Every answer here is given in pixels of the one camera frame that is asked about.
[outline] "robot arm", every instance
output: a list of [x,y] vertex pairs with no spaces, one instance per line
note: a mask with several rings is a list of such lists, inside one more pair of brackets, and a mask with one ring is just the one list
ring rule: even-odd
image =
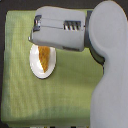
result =
[[[105,1],[93,10],[90,19],[85,19],[86,15],[80,11],[40,8],[36,11],[29,40],[36,45],[73,51],[92,46],[98,55],[105,58],[105,63],[103,78],[92,94],[91,128],[128,128],[126,15],[118,4]],[[91,43],[86,42],[88,34]]]

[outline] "green cloth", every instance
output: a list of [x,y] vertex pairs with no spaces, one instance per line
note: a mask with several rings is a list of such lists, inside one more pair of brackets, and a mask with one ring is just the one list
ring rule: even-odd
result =
[[103,69],[89,49],[56,49],[57,62],[47,79],[32,72],[28,36],[35,11],[9,11],[5,26],[1,119],[14,126],[89,125],[91,94]]

